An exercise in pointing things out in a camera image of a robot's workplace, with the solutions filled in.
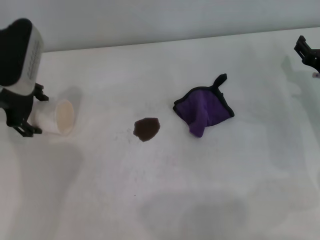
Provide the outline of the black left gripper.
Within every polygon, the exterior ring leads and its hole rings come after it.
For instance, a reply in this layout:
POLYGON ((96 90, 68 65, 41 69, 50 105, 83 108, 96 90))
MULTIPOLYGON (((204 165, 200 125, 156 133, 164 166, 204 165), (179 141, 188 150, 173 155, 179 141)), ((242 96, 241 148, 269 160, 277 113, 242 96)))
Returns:
POLYGON ((35 134, 41 134, 42 129, 32 126, 29 116, 32 111, 34 97, 40 102, 48 102, 49 97, 43 92, 44 86, 38 83, 27 95, 14 93, 3 88, 0 91, 0 108, 5 111, 6 124, 15 129, 22 137, 32 138, 35 134))

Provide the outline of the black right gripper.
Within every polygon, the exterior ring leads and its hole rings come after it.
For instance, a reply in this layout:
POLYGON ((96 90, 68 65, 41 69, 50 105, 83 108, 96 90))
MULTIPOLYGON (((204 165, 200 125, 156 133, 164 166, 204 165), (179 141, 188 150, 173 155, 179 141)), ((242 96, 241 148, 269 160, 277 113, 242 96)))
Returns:
POLYGON ((303 35, 300 35, 294 50, 302 58, 302 63, 306 66, 312 67, 317 72, 320 72, 320 50, 312 49, 307 43, 303 35))

